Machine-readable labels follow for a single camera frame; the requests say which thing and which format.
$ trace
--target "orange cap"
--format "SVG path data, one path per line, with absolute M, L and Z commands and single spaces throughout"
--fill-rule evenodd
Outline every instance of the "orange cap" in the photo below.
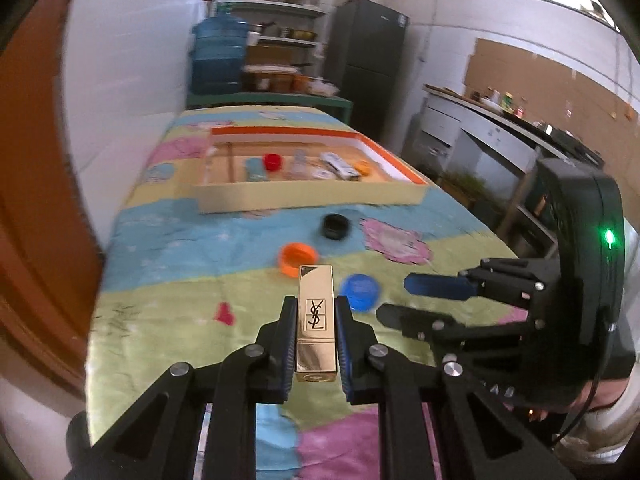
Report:
M 371 165 L 366 160 L 359 160 L 353 165 L 353 169 L 356 170 L 362 176 L 371 174 Z
M 305 244 L 287 244 L 280 249 L 278 266 L 280 272 L 291 278 L 297 278 L 300 266 L 313 265 L 318 262 L 318 253 L 313 247 Z

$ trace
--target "open box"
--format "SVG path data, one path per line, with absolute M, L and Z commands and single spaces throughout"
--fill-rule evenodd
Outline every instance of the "open box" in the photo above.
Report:
M 200 159 L 193 185 L 201 213 L 251 211 L 333 204 L 417 204 L 429 181 L 377 143 L 354 131 L 291 126 L 221 126 L 211 129 L 215 154 Z M 364 160 L 370 175 L 359 181 L 288 180 L 296 150 L 305 150 L 309 166 L 324 167 L 322 152 L 333 152 L 346 162 Z M 277 153 L 279 171 L 267 172 L 268 182 L 246 182 L 247 158 Z

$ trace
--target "green led light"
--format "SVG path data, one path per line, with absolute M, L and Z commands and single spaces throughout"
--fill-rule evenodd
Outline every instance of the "green led light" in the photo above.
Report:
M 609 249 L 610 249 L 616 241 L 616 235 L 613 234 L 613 231 L 611 229 L 609 229 L 607 232 L 604 233 L 604 239 L 606 243 L 609 244 Z

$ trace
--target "black cable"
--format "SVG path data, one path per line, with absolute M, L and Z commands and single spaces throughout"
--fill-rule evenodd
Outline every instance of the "black cable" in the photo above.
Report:
M 564 437 L 566 437 L 573 429 L 580 423 L 580 421 L 584 418 L 584 415 L 589 411 L 591 403 L 593 402 L 593 398 L 596 396 L 596 391 L 598 389 L 598 384 L 602 376 L 604 375 L 604 371 L 607 367 L 607 363 L 609 362 L 609 358 L 611 357 L 611 351 L 613 349 L 613 341 L 614 334 L 618 326 L 615 323 L 604 322 L 605 327 L 605 335 L 604 335 L 604 349 L 602 354 L 600 355 L 600 362 L 598 363 L 598 369 L 593 377 L 593 382 L 591 383 L 591 389 L 589 390 L 589 395 L 587 396 L 587 400 L 581 407 L 580 411 L 574 417 L 574 420 L 569 423 L 569 425 L 564 428 L 564 431 L 556 436 L 555 439 L 551 441 L 551 447 L 555 446 L 558 442 L 560 442 Z

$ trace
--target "refrigerator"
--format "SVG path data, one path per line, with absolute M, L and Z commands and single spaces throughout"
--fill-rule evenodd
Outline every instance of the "refrigerator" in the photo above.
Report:
M 353 102 L 350 126 L 379 141 L 396 82 L 409 19 L 370 0 L 336 9 L 324 78 Z

